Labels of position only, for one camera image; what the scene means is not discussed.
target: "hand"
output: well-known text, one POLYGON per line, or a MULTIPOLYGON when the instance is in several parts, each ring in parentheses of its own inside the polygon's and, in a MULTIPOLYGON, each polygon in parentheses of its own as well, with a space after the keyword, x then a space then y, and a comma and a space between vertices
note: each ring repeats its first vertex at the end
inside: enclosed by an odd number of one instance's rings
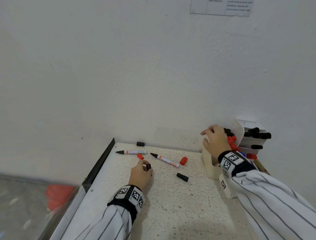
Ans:
POLYGON ((205 149, 216 159, 218 159, 218 156, 222 152, 231 150, 230 145, 227 142, 227 135, 224 132, 224 128, 218 125, 212 125, 201 132, 201 135, 205 134, 209 137, 209 141, 204 138, 203 145, 205 149))
POLYGON ((139 187, 141 191, 148 185, 151 175, 153 174, 153 170, 149 169, 147 171, 143 164, 149 164, 149 162, 146 160, 139 160, 137 165, 131 169, 131 177, 128 181, 128 185, 135 185, 139 187))

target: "striped sleeve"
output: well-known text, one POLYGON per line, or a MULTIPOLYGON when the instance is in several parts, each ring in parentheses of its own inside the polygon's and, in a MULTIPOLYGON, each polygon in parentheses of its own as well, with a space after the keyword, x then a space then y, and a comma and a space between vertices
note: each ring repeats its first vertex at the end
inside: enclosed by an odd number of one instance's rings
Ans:
POLYGON ((129 240, 131 229, 129 211, 121 206, 110 205, 75 240, 129 240))
POLYGON ((316 239, 315 209, 285 184, 257 170, 231 183, 259 239, 316 239))

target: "table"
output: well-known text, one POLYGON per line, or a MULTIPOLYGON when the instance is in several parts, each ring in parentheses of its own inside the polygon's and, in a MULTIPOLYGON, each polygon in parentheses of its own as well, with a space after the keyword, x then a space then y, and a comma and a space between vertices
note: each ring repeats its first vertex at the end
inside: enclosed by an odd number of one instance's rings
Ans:
POLYGON ((154 170, 131 239, 256 239, 239 200, 227 199, 220 182, 207 178, 201 153, 115 143, 62 240, 75 239, 106 208, 114 192, 128 183, 139 159, 115 153, 119 150, 146 150, 143 156, 154 170), (176 168, 150 152, 176 162, 186 156, 188 161, 176 168), (177 173, 188 176, 188 182, 176 177, 177 173))

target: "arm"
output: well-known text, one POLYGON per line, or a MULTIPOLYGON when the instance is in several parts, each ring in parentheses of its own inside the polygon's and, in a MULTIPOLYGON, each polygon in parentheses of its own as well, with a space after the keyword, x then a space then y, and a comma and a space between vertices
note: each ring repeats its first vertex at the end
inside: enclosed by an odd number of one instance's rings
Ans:
POLYGON ((132 168, 128 185, 116 191, 109 200, 108 207, 75 240, 126 240, 130 238, 132 224, 145 202, 142 190, 148 185, 153 173, 152 169, 147 171, 143 164, 149 164, 149 162, 140 160, 132 168), (134 190, 139 196, 137 201, 130 202, 125 196, 130 196, 134 190), (138 204, 141 197, 143 197, 143 202, 138 204))
MULTIPOLYGON (((214 125, 201 134, 208 135, 209 141, 205 138, 203 144, 221 165, 229 161, 231 151, 223 128, 214 125)), ((240 163, 230 169, 230 182, 259 239, 315 239, 315 209, 285 184, 234 154, 239 158, 235 163, 240 163)))

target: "wall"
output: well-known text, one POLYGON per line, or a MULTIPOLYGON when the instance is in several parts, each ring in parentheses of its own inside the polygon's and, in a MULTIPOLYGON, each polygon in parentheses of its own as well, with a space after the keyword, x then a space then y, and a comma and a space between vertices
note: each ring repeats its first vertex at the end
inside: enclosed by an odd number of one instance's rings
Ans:
POLYGON ((244 117, 272 133, 268 170, 316 205, 316 2, 190 3, 0 1, 0 171, 80 183, 112 137, 199 150, 244 117))

